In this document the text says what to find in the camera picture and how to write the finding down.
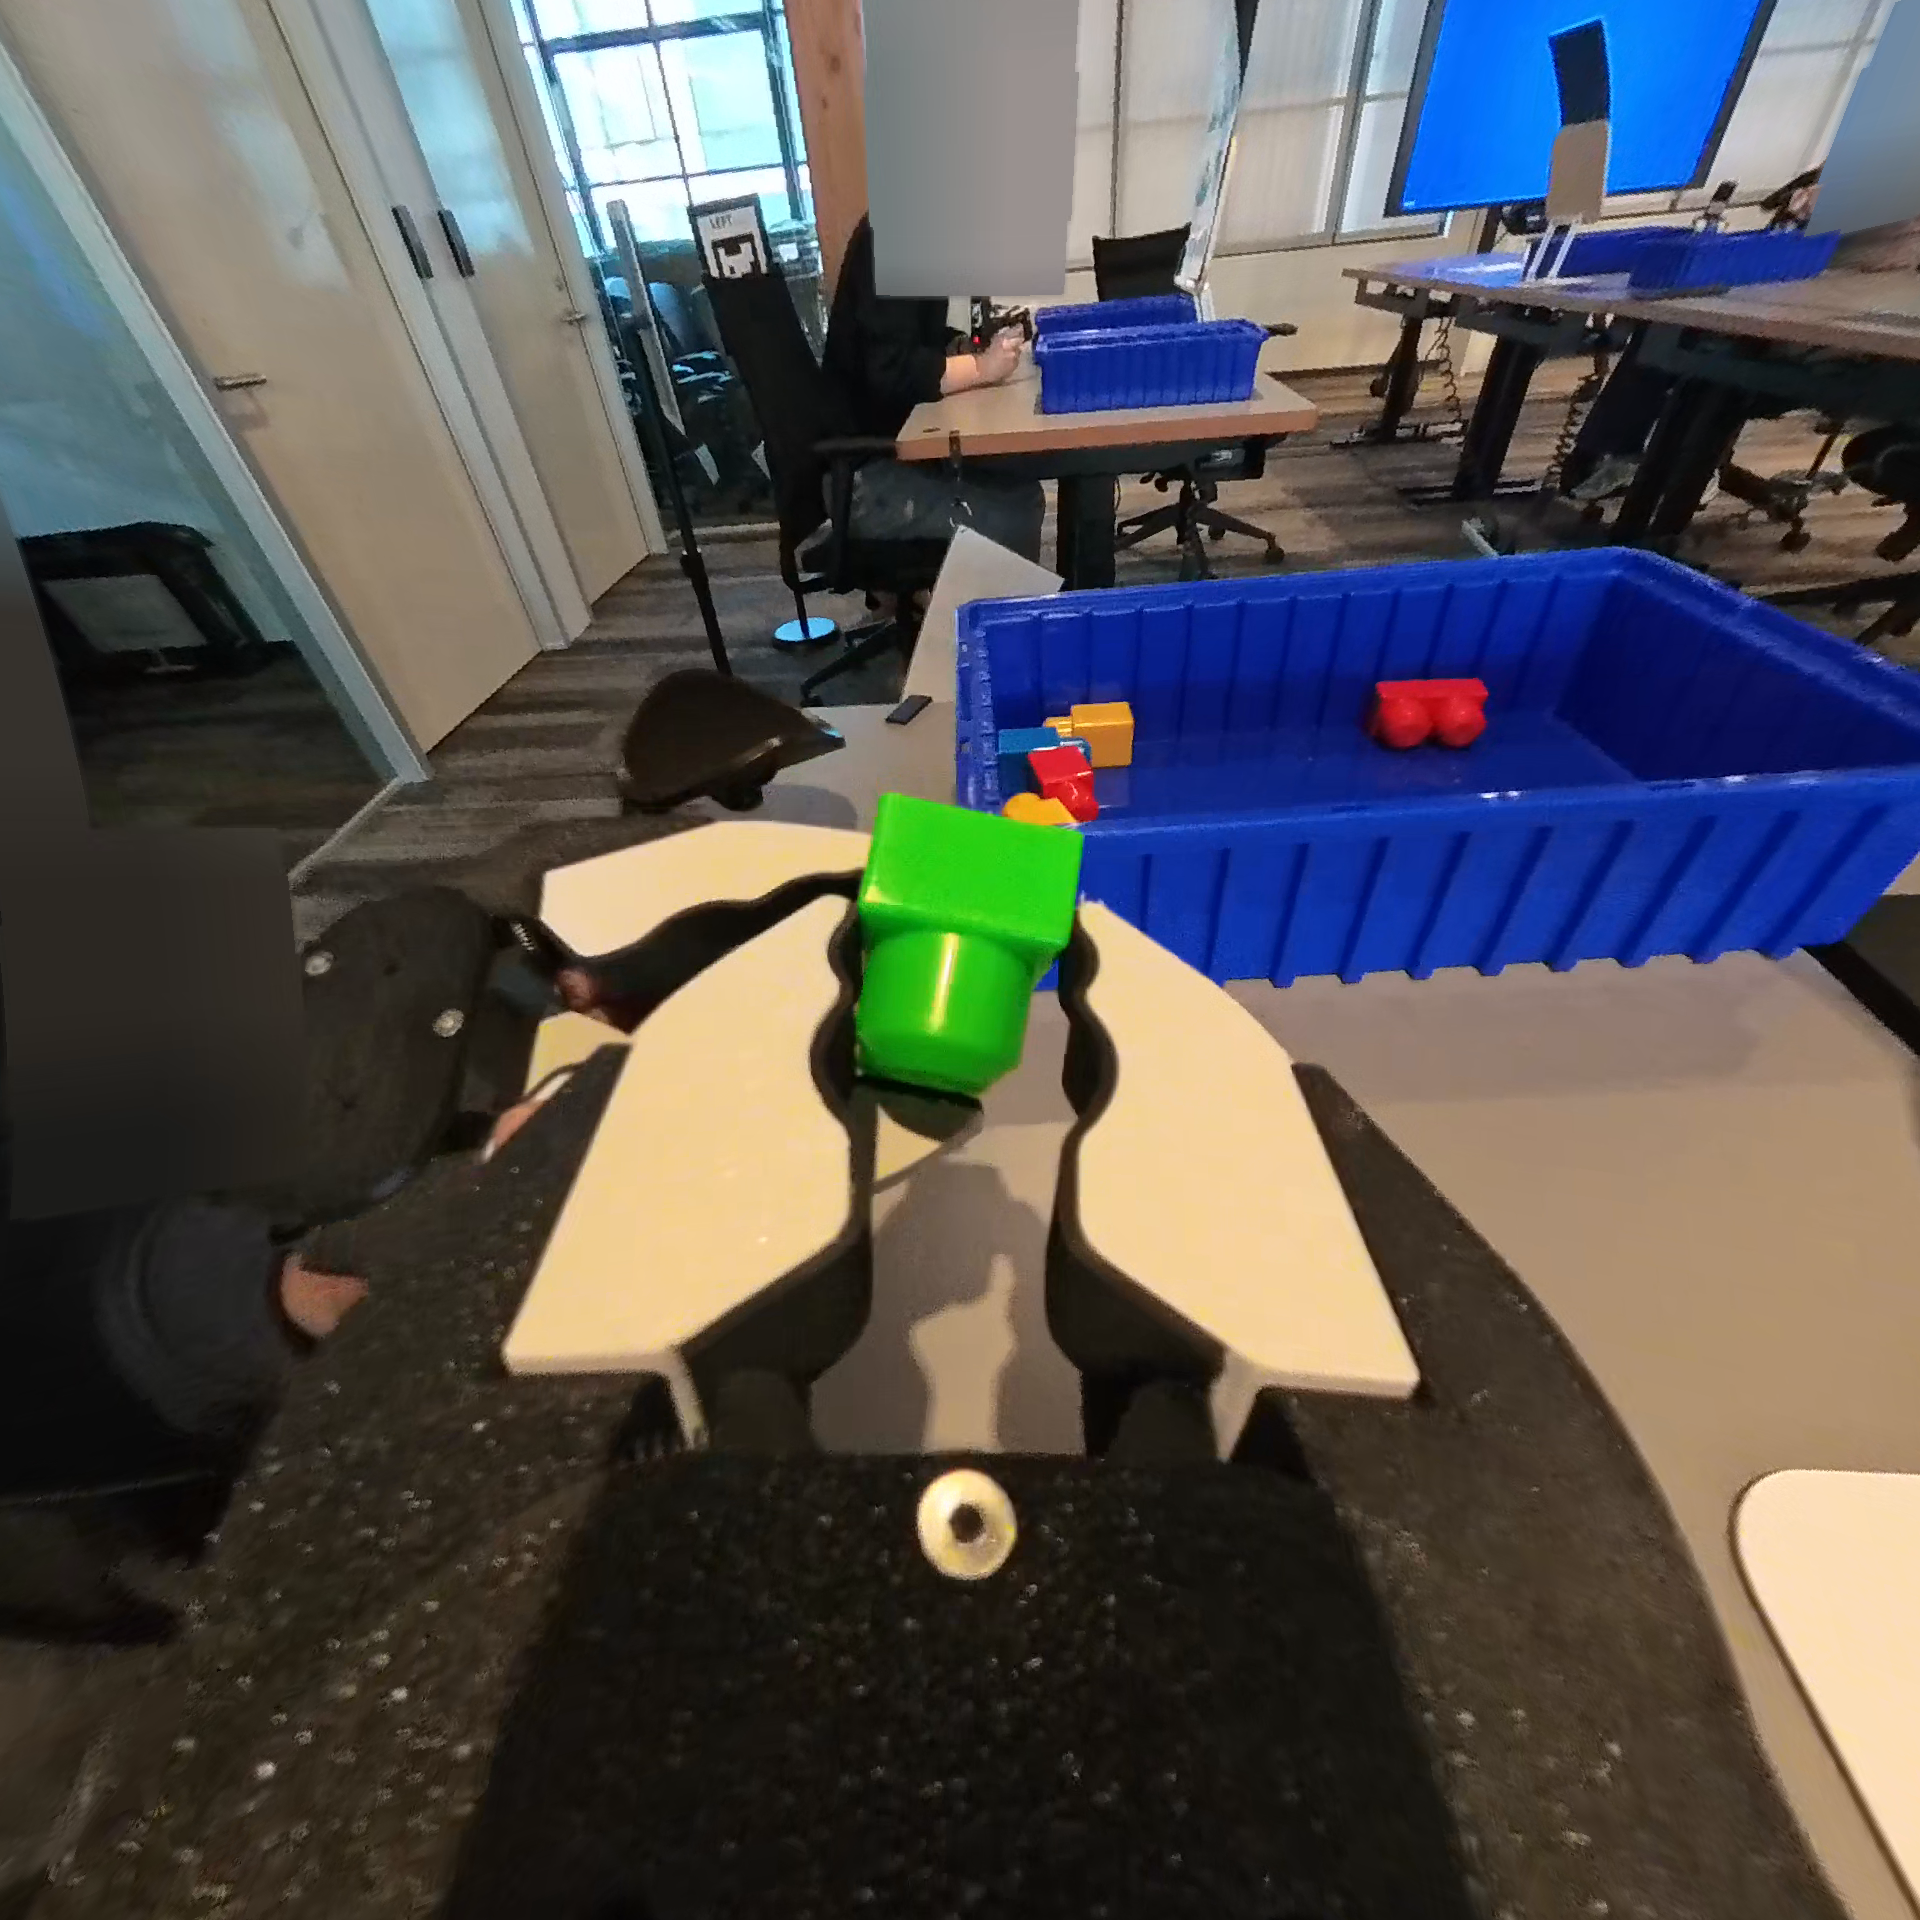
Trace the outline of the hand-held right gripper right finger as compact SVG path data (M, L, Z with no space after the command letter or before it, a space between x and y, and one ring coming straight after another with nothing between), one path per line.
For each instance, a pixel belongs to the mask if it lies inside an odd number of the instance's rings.
M1276 1393L1405 1407L1422 1365L1288 1047L1105 902L1061 954L1072 1108L1043 1250L1081 1443L1151 1402L1232 1456Z

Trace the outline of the black office chair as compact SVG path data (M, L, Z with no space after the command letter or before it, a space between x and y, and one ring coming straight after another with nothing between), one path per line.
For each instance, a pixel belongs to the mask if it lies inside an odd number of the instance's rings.
M892 598L889 616L857 627L841 650L805 678L797 697L807 707L824 685L869 660L888 652L912 660L923 620L918 596L935 588L948 544L857 525L857 479L896 472L896 443L847 431L847 406L815 360L788 281L780 272L708 278L704 292L762 431L780 577L797 603L811 593Z
M1838 419L1827 419L1806 470L1757 472L1730 455L1715 470L1715 486L1746 514L1781 522L1785 555L1802 555L1811 544L1806 514L1822 495L1852 489L1870 495L1872 507L1896 510L1896 525L1877 544L1880 573L1832 588L1791 588L1781 596L1781 605L1855 612L1860 605L1882 603L1891 612L1917 608L1917 419L1872 424L1848 436Z
M1177 272L1189 252L1189 236L1189 227L1115 238L1094 236L1093 271L1099 300L1174 297L1181 292ZM1181 580L1213 577L1213 546L1221 538L1256 540L1262 565L1285 565L1288 551L1272 529L1220 507L1221 483L1261 479L1262 470L1268 443L1251 442L1213 448L1181 470L1151 472L1151 486L1156 492L1171 492L1171 502L1118 517L1115 546L1145 546L1147 540L1171 535Z
M708 666L654 685L621 740L624 812L664 814L695 802L757 812L767 786L805 762L834 756L847 734L807 713Z

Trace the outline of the black pole stand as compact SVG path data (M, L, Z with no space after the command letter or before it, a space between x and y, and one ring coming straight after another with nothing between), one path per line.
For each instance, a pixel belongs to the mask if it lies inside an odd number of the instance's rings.
M793 616L774 630L788 652L819 650L838 637L834 616L819 612L807 596L821 593L821 565L805 562L807 546L821 540L830 522L830 495L819 442L838 427L834 399L830 392L821 357L807 334L802 306L793 304L792 281L774 271L770 332L777 344L774 391L777 406L762 417L762 452L774 474L777 521L780 521L780 573L792 585Z

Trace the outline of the red two-stud block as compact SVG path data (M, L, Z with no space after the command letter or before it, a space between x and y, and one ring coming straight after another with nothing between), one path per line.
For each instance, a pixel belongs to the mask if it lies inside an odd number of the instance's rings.
M1367 734L1386 750L1467 750L1488 725L1488 689L1475 678L1376 682Z

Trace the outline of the pile of assorted toy blocks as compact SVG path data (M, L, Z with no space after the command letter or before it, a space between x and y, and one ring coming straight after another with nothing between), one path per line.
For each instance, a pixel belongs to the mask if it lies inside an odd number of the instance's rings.
M1127 774L1138 718L1127 702L1076 705L1041 725L996 732L996 812L1023 823L1081 829L1102 814L1105 774Z

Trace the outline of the wooden office desk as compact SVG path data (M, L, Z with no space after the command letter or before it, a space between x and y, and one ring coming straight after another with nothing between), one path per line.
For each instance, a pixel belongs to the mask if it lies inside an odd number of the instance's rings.
M1043 415L1032 360L1007 384L912 410L896 457L948 470L1004 470L1057 486L1057 556L1068 588L1108 588L1115 573L1115 486L1127 474L1190 464L1220 448L1268 448L1318 427L1318 403L1261 368L1254 398L1138 410Z
M1681 538L1763 403L1838 424L1917 424L1917 292L1893 272L1827 271L1721 294L1637 297L1621 278L1524 281L1519 256L1486 252L1376 260L1341 278L1354 284L1359 306L1405 326L1383 427L1409 398L1424 321L1451 319L1495 343L1451 483L1408 492L1424 507L1524 495L1528 483L1506 479L1504 464L1535 371L1550 357L1610 343L1640 348L1647 368L1677 381L1616 521L1628 544Z

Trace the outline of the person's left forearm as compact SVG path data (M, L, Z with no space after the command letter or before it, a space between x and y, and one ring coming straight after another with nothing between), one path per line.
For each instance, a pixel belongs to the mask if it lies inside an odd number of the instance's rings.
M238 1474L315 1335L250 1207L5 1221L5 1500Z

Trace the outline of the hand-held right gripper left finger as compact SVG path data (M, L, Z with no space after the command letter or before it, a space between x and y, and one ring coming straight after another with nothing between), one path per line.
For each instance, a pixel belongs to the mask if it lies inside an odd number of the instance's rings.
M811 1393L874 1308L854 897L774 902L621 1047L501 1343L522 1379L664 1386L687 1440L811 1440Z

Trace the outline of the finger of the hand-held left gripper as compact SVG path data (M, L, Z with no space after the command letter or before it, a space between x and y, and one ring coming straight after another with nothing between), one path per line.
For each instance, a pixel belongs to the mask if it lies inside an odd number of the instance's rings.
M539 974L559 1014L637 1030L679 990L819 899L849 902L857 829L708 822L542 880Z

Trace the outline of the person's left hand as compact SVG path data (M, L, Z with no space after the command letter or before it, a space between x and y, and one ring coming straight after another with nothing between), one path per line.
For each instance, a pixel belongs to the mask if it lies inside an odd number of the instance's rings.
M523 1094L486 1121L481 1143L465 1148L468 1162L489 1162L502 1146L551 1100L551 1090ZM306 1342L325 1342L338 1330L354 1308L369 1294L363 1275L315 1267L297 1244L279 1267L279 1308Z

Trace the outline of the computer monitor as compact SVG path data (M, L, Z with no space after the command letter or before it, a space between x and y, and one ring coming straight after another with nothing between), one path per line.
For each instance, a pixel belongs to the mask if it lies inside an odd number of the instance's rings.
M1383 209L1547 197L1556 133L1610 109L1605 196L1704 184L1773 3L1431 3Z

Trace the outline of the white double door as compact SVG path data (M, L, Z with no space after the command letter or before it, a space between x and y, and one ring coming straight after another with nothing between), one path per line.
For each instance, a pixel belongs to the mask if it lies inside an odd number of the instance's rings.
M661 546L509 3L267 3L542 652Z

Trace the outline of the green two-stud block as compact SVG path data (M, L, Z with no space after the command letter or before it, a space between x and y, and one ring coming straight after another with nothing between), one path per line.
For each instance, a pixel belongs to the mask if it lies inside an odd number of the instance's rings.
M862 1075L978 1098L1019 1064L1032 998L1076 929L1081 852L1072 823L875 802L857 892Z

